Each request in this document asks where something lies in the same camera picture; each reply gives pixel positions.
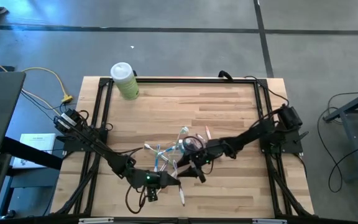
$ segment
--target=gray floor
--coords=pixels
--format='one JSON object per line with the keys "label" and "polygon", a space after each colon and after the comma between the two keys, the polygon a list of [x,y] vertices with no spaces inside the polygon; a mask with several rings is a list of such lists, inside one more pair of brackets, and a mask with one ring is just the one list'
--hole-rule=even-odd
{"label": "gray floor", "polygon": [[[251,0],[0,0],[11,13],[0,24],[93,27],[173,27],[256,29]],[[358,0],[260,0],[266,29],[358,30]],[[305,163],[313,206],[326,218],[358,220],[358,181],[344,183],[339,193],[328,189],[331,159],[316,134],[316,122],[328,99],[358,91],[358,35],[267,35],[275,77],[285,79],[290,102],[305,131]],[[68,92],[78,96],[82,77],[109,75],[110,67],[129,62],[138,75],[266,77],[259,34],[161,32],[48,32],[0,30],[0,62],[21,70],[47,67],[60,74]],[[59,105],[62,93],[55,78],[29,72],[25,88]],[[340,106],[355,96],[343,96]],[[55,132],[46,116],[20,98],[7,135]],[[322,124],[321,132],[334,157],[349,152],[342,128]],[[352,160],[341,166],[351,172]],[[51,184],[56,175],[50,175]],[[333,187],[339,179],[333,178]],[[17,189],[11,208],[19,216],[40,215],[51,188]]]}

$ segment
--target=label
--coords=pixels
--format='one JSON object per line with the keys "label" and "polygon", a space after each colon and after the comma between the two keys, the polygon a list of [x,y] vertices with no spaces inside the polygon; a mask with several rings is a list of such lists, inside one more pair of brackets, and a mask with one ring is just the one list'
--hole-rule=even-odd
{"label": "label", "polygon": [[65,128],[67,128],[67,129],[69,129],[70,130],[70,127],[67,125],[67,124],[65,124],[63,121],[61,121],[61,120],[57,120],[57,122],[59,122],[61,125],[63,125]]}
{"label": "label", "polygon": [[72,126],[76,126],[77,123],[75,123],[69,116],[67,116],[65,113],[63,113],[62,118],[64,118],[67,122],[69,122]]}
{"label": "label", "polygon": [[115,84],[117,85],[124,99],[133,100],[139,96],[139,87],[137,86],[135,77],[132,77],[128,82]]}

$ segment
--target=wooden tabletop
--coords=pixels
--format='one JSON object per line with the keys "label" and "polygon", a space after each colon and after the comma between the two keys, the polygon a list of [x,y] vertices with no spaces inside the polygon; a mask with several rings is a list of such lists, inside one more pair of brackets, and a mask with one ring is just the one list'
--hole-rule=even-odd
{"label": "wooden tabletop", "polygon": [[[84,77],[77,110],[89,111],[92,117],[94,101],[100,77]],[[269,78],[268,87],[286,96],[284,81]],[[255,93],[251,85],[212,83],[139,83],[140,96],[136,100],[124,100],[114,86],[110,102],[108,123],[114,125],[109,132],[108,146],[115,151],[142,147],[144,143],[162,149],[176,141],[182,126],[190,135],[196,133],[206,139],[207,125],[212,138],[237,136],[258,119]],[[272,107],[280,107],[283,100],[271,95]],[[100,106],[100,123],[104,100]],[[155,154],[148,150],[135,153],[136,167],[153,170]],[[83,152],[73,153],[65,159],[58,178],[51,212],[61,208],[68,200],[80,179]],[[283,155],[287,184],[304,208],[313,213],[308,184],[303,166],[297,157]],[[210,166],[203,168],[209,172]],[[196,178],[181,178],[186,206],[183,207],[178,187],[163,189],[158,201],[146,202],[142,211],[134,215],[125,205],[129,187],[126,179],[120,179],[101,160],[93,201],[92,216],[97,217],[208,217],[208,218],[269,218],[273,217],[272,199],[264,156],[259,141],[244,147],[233,160],[220,157],[214,163],[206,182]],[[85,207],[88,189],[85,190]],[[284,211],[281,191],[279,202]],[[129,194],[132,209],[138,209],[139,194]]]}

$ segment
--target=white paper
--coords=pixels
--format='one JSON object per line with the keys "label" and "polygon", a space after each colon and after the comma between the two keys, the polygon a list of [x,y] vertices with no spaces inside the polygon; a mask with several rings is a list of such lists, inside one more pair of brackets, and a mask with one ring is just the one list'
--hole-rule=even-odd
{"label": "white paper", "polygon": [[[55,144],[55,138],[56,134],[22,134],[22,136],[20,137],[20,142],[35,149],[45,151],[51,154],[53,145]],[[20,158],[15,158],[13,162],[14,169],[30,169],[43,167],[44,166]]]}

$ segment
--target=cable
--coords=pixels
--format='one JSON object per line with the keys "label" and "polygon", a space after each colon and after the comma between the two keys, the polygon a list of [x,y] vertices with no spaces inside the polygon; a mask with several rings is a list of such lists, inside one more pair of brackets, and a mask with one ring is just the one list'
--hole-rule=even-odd
{"label": "cable", "polygon": [[245,76],[244,78],[250,78],[250,77],[251,77],[251,78],[254,78],[255,81],[256,81],[261,87],[263,87],[265,90],[268,90],[268,91],[271,92],[273,95],[278,96],[278,97],[280,97],[281,99],[285,100],[285,101],[287,102],[287,106],[290,105],[290,101],[289,101],[287,98],[285,98],[284,96],[281,96],[281,95],[279,95],[279,94],[276,94],[275,92],[273,92],[272,90],[270,90],[269,88],[267,88],[267,86],[264,86],[263,84],[261,84],[261,82],[259,82],[259,80],[258,80],[256,77],[253,77],[252,75],[247,75],[247,76]]}
{"label": "cable", "polygon": [[[330,109],[337,109],[337,108],[335,108],[335,107],[329,107],[329,108],[325,109],[325,110],[321,113],[320,117],[319,117],[318,120],[317,120],[317,133],[318,133],[318,136],[319,136],[319,138],[320,138],[320,141],[321,141],[321,143],[323,144],[325,150],[328,152],[329,156],[331,157],[331,159],[332,159],[332,160],[334,161],[334,163],[335,163],[335,166],[334,166],[333,169],[331,170],[331,173],[329,174],[329,177],[328,177],[328,188],[329,188],[329,190],[330,190],[332,193],[337,193],[337,192],[339,192],[339,191],[342,189],[342,185],[343,185],[343,176],[342,176],[341,169],[339,168],[338,165],[339,165],[339,163],[341,163],[347,156],[350,156],[351,154],[357,152],[358,149],[355,149],[354,151],[352,151],[352,152],[346,154],[344,157],[342,157],[342,159],[340,159],[338,162],[336,162],[335,158],[333,157],[333,155],[330,153],[330,151],[328,150],[327,146],[325,145],[325,143],[324,143],[324,141],[323,141],[323,139],[322,139],[322,137],[321,137],[320,128],[319,128],[319,123],[320,123],[321,118],[323,117],[323,115],[325,114],[325,112],[327,112],[327,111],[330,110]],[[333,176],[333,172],[334,172],[335,168],[337,168],[338,171],[339,171],[339,178],[340,178],[340,181],[341,181],[341,183],[340,183],[340,185],[339,185],[339,187],[338,187],[337,190],[333,190],[333,188],[331,187],[331,177]]]}
{"label": "cable", "polygon": [[38,105],[36,105],[33,101],[31,101],[27,96],[25,96],[25,94],[22,94],[26,99],[28,99],[32,104],[34,104],[36,107],[38,107],[38,109],[40,111],[42,111],[51,121],[53,121],[53,119],[45,112],[41,109],[41,107],[39,107]]}
{"label": "cable", "polygon": [[275,110],[273,110],[272,112],[270,112],[270,113],[264,115],[262,118],[258,119],[258,120],[255,121],[251,126],[249,126],[249,129],[250,129],[250,128],[253,128],[253,127],[255,126],[255,124],[259,123],[260,121],[262,121],[263,119],[265,119],[267,116],[273,116],[273,115],[275,115],[279,110],[281,110],[281,108],[275,109]]}
{"label": "cable", "polygon": [[[1,68],[2,70],[4,70],[5,72],[7,72],[7,70],[6,70],[1,64],[0,64],[0,68]],[[64,87],[63,87],[62,81],[60,80],[59,76],[58,76],[55,72],[53,72],[53,71],[51,71],[51,70],[49,70],[49,69],[47,69],[47,68],[42,68],[42,67],[31,67],[31,68],[27,68],[27,69],[23,70],[22,72],[25,72],[25,71],[28,71],[28,70],[35,70],[35,69],[40,69],[40,70],[48,71],[48,72],[54,74],[54,75],[57,77],[57,79],[58,79],[58,81],[59,81],[59,83],[60,83],[60,86],[61,86],[61,88],[62,88],[63,94],[64,94],[63,99],[62,99],[62,102],[69,102],[69,101],[71,101],[71,100],[73,99],[72,96],[67,95],[66,90],[65,90]],[[50,106],[49,103],[46,102],[46,101],[45,101],[44,99],[42,99],[41,97],[39,97],[39,96],[37,96],[37,95],[35,95],[35,94],[33,94],[33,93],[31,93],[31,92],[29,92],[29,91],[23,89],[23,88],[22,88],[22,91],[23,91],[24,93],[28,94],[28,95],[31,95],[31,96],[37,98],[37,99],[40,100],[40,101],[42,101],[42,102],[45,103],[50,109],[52,109],[57,115],[60,115],[60,114],[57,112],[57,110],[55,110],[54,108],[52,108],[52,106]]]}
{"label": "cable", "polygon": [[[338,162],[335,163],[335,166],[333,167],[333,169],[331,170],[331,173],[329,174],[328,185],[329,185],[329,183],[330,183],[330,181],[331,181],[331,177],[332,177],[332,175],[333,175],[333,172],[334,172],[335,168],[338,168],[338,170],[339,170],[339,166],[338,166],[339,163],[341,163],[346,157],[350,156],[351,154],[353,154],[353,153],[355,153],[355,152],[357,152],[357,151],[358,151],[358,149],[355,149],[355,150],[349,152],[349,153],[346,154],[344,157],[342,157],[342,159],[340,159]],[[337,191],[335,191],[334,193],[340,191],[341,188],[342,188],[342,176],[341,176],[341,187],[340,187]]]}
{"label": "cable", "polygon": [[308,178],[308,171],[306,170],[305,162],[303,162],[303,159],[299,156],[299,154],[293,153],[293,155],[296,156],[301,161],[301,163],[303,165],[303,169],[305,170],[305,176],[306,176],[306,178]]}
{"label": "cable", "polygon": [[106,128],[106,130],[107,130],[107,131],[111,131],[111,130],[112,130],[112,124],[111,124],[111,123],[107,123],[106,125],[110,125],[110,126],[111,126],[110,129]]}
{"label": "cable", "polygon": [[[327,146],[325,145],[325,143],[324,143],[324,141],[323,141],[323,138],[321,137],[321,133],[320,133],[320,120],[321,120],[321,118],[323,117],[323,115],[325,114],[325,112],[327,112],[329,109],[333,109],[333,108],[334,108],[334,107],[327,108],[327,109],[325,109],[325,110],[321,113],[320,117],[319,117],[318,120],[317,120],[317,133],[318,133],[318,137],[320,138],[320,141],[321,141],[321,143],[323,144],[325,150],[328,152],[328,154],[329,154],[329,156],[331,157],[331,159],[333,160],[333,162],[334,162],[335,164],[337,164],[335,158],[334,158],[333,155],[329,152]],[[337,190],[333,190],[333,189],[331,188],[331,182],[329,181],[329,180],[331,179],[331,175],[330,175],[329,180],[328,180],[328,187],[329,187],[329,190],[330,190],[332,193],[339,192],[339,191],[342,189],[342,179],[343,179],[343,177],[342,177],[341,169],[340,169],[339,167],[338,167],[338,171],[339,171],[339,176],[340,176],[340,179],[341,179],[341,184],[340,184],[340,186],[339,186],[339,188],[338,188]]]}
{"label": "cable", "polygon": [[211,164],[211,170],[208,172],[208,173],[205,173],[202,169],[201,169],[201,171],[202,171],[202,173],[203,174],[206,174],[206,175],[208,175],[208,174],[211,174],[212,173],[212,170],[214,169],[214,159],[212,160],[212,164]]}
{"label": "cable", "polygon": [[[337,97],[337,96],[341,96],[341,95],[351,95],[351,94],[358,94],[358,92],[349,92],[349,93],[339,93],[337,95],[333,95],[329,100],[328,100],[328,105],[327,105],[327,110],[328,110],[328,115],[331,113],[329,111],[329,108],[331,107],[331,100],[333,100],[333,98]],[[342,122],[340,121],[336,121],[335,119],[333,120],[334,123],[336,124],[342,124]]]}
{"label": "cable", "polygon": [[141,149],[143,149],[143,147],[138,147],[136,149],[131,149],[131,150],[124,151],[124,152],[117,152],[117,154],[124,154],[124,153],[134,152],[134,151],[136,152],[136,151],[141,150]]}
{"label": "cable", "polygon": [[43,105],[41,105],[40,103],[38,103],[35,99],[33,99],[33,97],[32,96],[30,96],[30,95],[28,95],[27,93],[25,93],[25,92],[21,92],[21,93],[23,93],[23,94],[25,94],[26,96],[28,96],[30,99],[32,99],[33,101],[34,101],[34,103],[37,103],[39,106],[41,106],[43,109],[45,109],[45,110],[53,110],[53,109],[57,109],[57,108],[59,108],[59,107],[61,107],[61,105],[60,106],[55,106],[55,107],[53,107],[53,108],[46,108],[45,106],[43,106]]}
{"label": "cable", "polygon": [[26,69],[23,70],[22,72],[26,72],[26,71],[29,71],[29,70],[44,70],[44,71],[47,71],[47,72],[50,72],[50,73],[54,74],[54,75],[56,76],[57,80],[58,80],[59,83],[60,83],[60,87],[62,88],[62,91],[63,91],[64,96],[65,96],[65,97],[68,96],[67,93],[66,93],[65,87],[63,86],[63,83],[62,83],[62,81],[61,81],[61,79],[60,79],[60,77],[59,77],[54,71],[49,70],[49,69],[47,69],[47,68],[42,68],[42,67],[31,67],[31,68],[26,68]]}
{"label": "cable", "polygon": [[59,106],[59,111],[61,112],[61,113],[63,113],[63,111],[62,111],[62,106],[64,105],[64,103],[61,103],[60,104],[60,106]]}
{"label": "cable", "polygon": [[86,110],[80,110],[79,113],[80,113],[80,112],[86,113],[86,118],[85,118],[85,120],[87,120],[87,119],[89,118],[89,116],[90,116],[89,112],[87,112]]}
{"label": "cable", "polygon": [[144,191],[145,191],[146,187],[143,186],[142,191],[141,191],[141,193],[140,193],[140,197],[139,197],[139,209],[138,209],[138,211],[133,211],[133,209],[131,209],[131,207],[129,206],[129,203],[128,203],[128,195],[129,195],[129,191],[131,191],[131,188],[132,188],[132,186],[129,186],[129,187],[128,187],[128,190],[127,190],[127,193],[125,194],[125,204],[127,205],[127,208],[128,208],[128,210],[129,210],[130,212],[132,212],[133,214],[138,214],[138,213],[142,210],[142,208],[143,208],[143,206],[144,206],[144,204],[145,204],[145,202],[146,202],[147,196],[145,195],[145,196],[142,198],[142,196],[144,195]]}

